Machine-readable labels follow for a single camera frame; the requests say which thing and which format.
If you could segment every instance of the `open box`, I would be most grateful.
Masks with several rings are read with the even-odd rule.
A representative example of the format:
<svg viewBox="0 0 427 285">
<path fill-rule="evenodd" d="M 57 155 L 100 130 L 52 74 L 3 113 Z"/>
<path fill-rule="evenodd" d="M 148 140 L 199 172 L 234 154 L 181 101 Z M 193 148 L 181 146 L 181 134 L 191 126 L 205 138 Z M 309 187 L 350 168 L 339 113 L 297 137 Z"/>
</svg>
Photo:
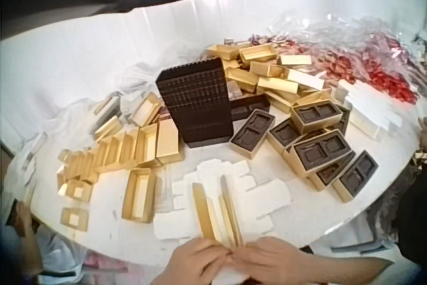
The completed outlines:
<svg viewBox="0 0 427 285">
<path fill-rule="evenodd" d="M 271 63 L 251 61 L 250 72 L 262 77 L 279 77 L 283 73 L 283 68 Z"/>
<path fill-rule="evenodd" d="M 121 217 L 125 220 L 150 223 L 154 215 L 156 176 L 149 168 L 131 170 Z"/>
<path fill-rule="evenodd" d="M 294 144 L 285 160 L 300 178 L 308 177 L 342 159 L 352 149 L 337 129 Z"/>
<path fill-rule="evenodd" d="M 260 79 L 258 80 L 258 87 L 261 87 L 261 89 L 264 91 L 272 89 L 277 91 L 284 91 L 287 93 L 298 92 L 297 83 L 280 78 L 260 77 Z"/>
<path fill-rule="evenodd" d="M 291 107 L 291 118 L 301 134 L 335 125 L 341 120 L 341 110 L 330 100 Z"/>
<path fill-rule="evenodd" d="M 93 186 L 86 182 L 69 180 L 67 182 L 67 188 L 65 189 L 65 195 L 79 202 L 89 203 L 92 195 L 92 188 Z"/>
<path fill-rule="evenodd" d="M 134 111 L 129 120 L 139 127 L 147 126 L 159 112 L 160 107 L 161 100 L 154 93 L 150 92 Z"/>
<path fill-rule="evenodd" d="M 308 176 L 310 181 L 320 192 L 328 187 L 354 160 L 355 152 L 349 153 L 346 157 L 330 164 L 328 167 Z"/>
<path fill-rule="evenodd" d="M 356 161 L 332 183 L 332 186 L 343 202 L 349 202 L 359 194 L 377 168 L 378 164 L 374 158 L 364 150 Z"/>
<path fill-rule="evenodd" d="M 139 129 L 135 149 L 136 166 L 139 168 L 161 166 L 156 158 L 158 127 L 158 124 L 154 123 Z"/>
<path fill-rule="evenodd" d="M 230 147 L 243 156 L 253 159 L 264 142 L 268 130 L 274 125 L 275 117 L 255 109 L 249 119 L 234 135 Z"/>
<path fill-rule="evenodd" d="M 280 55 L 278 57 L 278 65 L 286 67 L 296 67 L 311 64 L 312 57 L 309 55 Z"/>
<path fill-rule="evenodd" d="M 240 57 L 245 65 L 249 65 L 251 61 L 269 61 L 275 59 L 277 56 L 278 53 L 271 43 L 243 48 L 240 50 Z"/>
<path fill-rule="evenodd" d="M 258 76 L 239 68 L 228 68 L 226 71 L 227 80 L 234 80 L 239 87 L 250 93 L 254 93 L 258 83 Z"/>
<path fill-rule="evenodd" d="M 207 49 L 207 54 L 225 60 L 234 60 L 239 55 L 239 47 L 232 45 L 212 45 Z"/>
<path fill-rule="evenodd" d="M 183 144 L 173 119 L 159 122 L 156 158 L 162 164 L 180 162 L 184 159 Z"/>
<path fill-rule="evenodd" d="M 63 208 L 61 213 L 61 224 L 80 230 L 87 231 L 87 223 L 89 221 L 89 213 L 81 208 Z"/>
</svg>

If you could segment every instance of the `human hand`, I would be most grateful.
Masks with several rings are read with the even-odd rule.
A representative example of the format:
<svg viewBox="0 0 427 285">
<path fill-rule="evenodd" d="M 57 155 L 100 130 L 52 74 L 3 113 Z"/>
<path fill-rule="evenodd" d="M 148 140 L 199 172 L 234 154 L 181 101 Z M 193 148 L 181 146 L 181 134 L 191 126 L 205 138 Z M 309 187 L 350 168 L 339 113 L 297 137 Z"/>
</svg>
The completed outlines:
<svg viewBox="0 0 427 285">
<path fill-rule="evenodd" d="M 166 269 L 151 285 L 208 285 L 225 264 L 229 253 L 213 240 L 190 240 L 173 251 Z"/>
<path fill-rule="evenodd" d="M 299 284 L 307 281 L 310 255 L 283 240 L 265 237 L 235 249 L 234 264 L 262 284 Z"/>
</svg>

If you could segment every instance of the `brown packaging tray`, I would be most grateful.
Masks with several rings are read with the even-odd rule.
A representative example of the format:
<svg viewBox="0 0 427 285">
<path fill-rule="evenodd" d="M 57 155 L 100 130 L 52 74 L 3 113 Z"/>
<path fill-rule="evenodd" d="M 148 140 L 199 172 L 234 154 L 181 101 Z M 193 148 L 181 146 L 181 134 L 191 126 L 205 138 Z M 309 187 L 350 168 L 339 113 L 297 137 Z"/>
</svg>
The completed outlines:
<svg viewBox="0 0 427 285">
<path fill-rule="evenodd" d="M 239 98 L 230 101 L 232 105 L 232 120 L 246 119 L 255 109 L 270 111 L 270 102 L 265 95 Z"/>
<path fill-rule="evenodd" d="M 374 175 L 378 164 L 364 150 L 356 161 L 332 184 L 343 202 L 353 200 Z"/>
<path fill-rule="evenodd" d="M 342 112 L 330 100 L 324 100 L 292 107 L 291 118 L 303 134 L 335 125 L 341 120 Z"/>
<path fill-rule="evenodd" d="M 236 152 L 254 158 L 265 140 L 268 130 L 274 125 L 275 117 L 256 109 L 242 128 L 231 140 L 231 148 Z"/>
</svg>

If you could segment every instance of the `packaging material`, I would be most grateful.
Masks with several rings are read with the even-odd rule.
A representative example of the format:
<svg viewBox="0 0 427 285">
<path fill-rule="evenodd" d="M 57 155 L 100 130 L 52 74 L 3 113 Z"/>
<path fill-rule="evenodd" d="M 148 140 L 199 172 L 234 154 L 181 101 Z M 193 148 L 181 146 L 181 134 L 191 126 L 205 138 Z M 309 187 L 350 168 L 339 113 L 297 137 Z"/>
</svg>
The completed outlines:
<svg viewBox="0 0 427 285">
<path fill-rule="evenodd" d="M 276 50 L 269 43 L 240 50 L 240 58 L 244 65 L 249 65 L 251 61 L 269 61 L 275 59 L 277 55 Z"/>
<path fill-rule="evenodd" d="M 229 45 L 212 45 L 206 51 L 207 54 L 224 60 L 236 60 L 239 55 L 239 47 Z"/>
<path fill-rule="evenodd" d="M 271 63 L 259 63 L 257 61 L 251 61 L 249 71 L 262 77 L 280 77 L 284 72 L 280 66 Z"/>
<path fill-rule="evenodd" d="M 123 219 L 147 224 L 152 221 L 156 181 L 149 168 L 130 171 L 121 212 Z"/>
<path fill-rule="evenodd" d="M 258 83 L 258 76 L 243 69 L 228 68 L 226 71 L 227 80 L 234 80 L 239 87 L 250 93 L 254 93 Z"/>
<path fill-rule="evenodd" d="M 312 58 L 309 55 L 280 55 L 278 65 L 286 67 L 297 67 L 311 65 Z"/>
<path fill-rule="evenodd" d="M 291 118 L 301 134 L 335 125 L 342 118 L 341 110 L 330 100 L 292 107 Z"/>
<path fill-rule="evenodd" d="M 255 109 L 249 119 L 232 138 L 230 147 L 243 156 L 253 159 L 261 148 L 268 130 L 274 125 L 275 117 Z"/>
<path fill-rule="evenodd" d="M 69 180 L 65 189 L 65 195 L 79 202 L 89 203 L 92 196 L 92 189 L 93 186 L 91 184 L 79 180 Z"/>
<path fill-rule="evenodd" d="M 184 159 L 183 144 L 173 119 L 159 122 L 156 158 L 162 164 L 180 162 Z"/>
<path fill-rule="evenodd" d="M 139 127 L 147 126 L 159 112 L 161 100 L 154 93 L 149 93 L 134 111 L 129 120 Z"/>
<path fill-rule="evenodd" d="M 270 111 L 270 103 L 266 95 L 243 97 L 230 101 L 232 105 L 232 120 L 248 118 L 255 109 Z"/>
<path fill-rule="evenodd" d="M 318 172 L 348 155 L 352 149 L 337 129 L 294 144 L 286 161 L 300 178 Z"/>
<path fill-rule="evenodd" d="M 157 123 L 139 129 L 135 149 L 137 167 L 155 168 L 161 165 L 156 158 L 158 129 Z"/>
<path fill-rule="evenodd" d="M 308 176 L 314 187 L 321 192 L 334 182 L 338 176 L 345 171 L 356 157 L 355 152 L 349 153 L 346 157 L 330 164 L 328 167 Z"/>
<path fill-rule="evenodd" d="M 63 208 L 61 213 L 61 224 L 80 230 L 87 231 L 87 223 L 89 221 L 89 213 L 82 208 Z"/>
<path fill-rule="evenodd" d="M 156 84 L 190 148 L 224 143 L 233 136 L 232 113 L 220 58 L 165 69 Z"/>
<path fill-rule="evenodd" d="M 260 77 L 258 80 L 258 87 L 261 87 L 263 90 L 276 90 L 284 91 L 287 93 L 297 93 L 298 84 L 293 81 L 288 81 L 280 78 L 267 78 Z"/>
<path fill-rule="evenodd" d="M 342 201 L 349 202 L 359 194 L 377 168 L 378 164 L 374 158 L 367 151 L 363 151 L 332 185 Z"/>
</svg>

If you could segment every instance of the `chocolate compartment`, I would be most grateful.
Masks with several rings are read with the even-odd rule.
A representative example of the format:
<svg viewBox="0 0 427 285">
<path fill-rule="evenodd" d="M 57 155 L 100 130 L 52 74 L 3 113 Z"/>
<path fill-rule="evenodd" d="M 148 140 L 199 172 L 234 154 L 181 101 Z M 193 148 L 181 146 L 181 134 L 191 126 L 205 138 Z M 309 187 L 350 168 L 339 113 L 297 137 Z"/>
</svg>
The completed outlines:
<svg viewBox="0 0 427 285">
<path fill-rule="evenodd" d="M 303 141 L 294 145 L 294 148 L 306 171 L 342 157 L 351 150 L 339 131 Z"/>
<path fill-rule="evenodd" d="M 355 197 L 366 185 L 372 175 L 374 175 L 377 168 L 378 164 L 365 150 L 360 154 L 358 159 L 350 166 L 350 168 L 346 170 L 340 178 L 340 181 L 349 193 Z"/>
</svg>

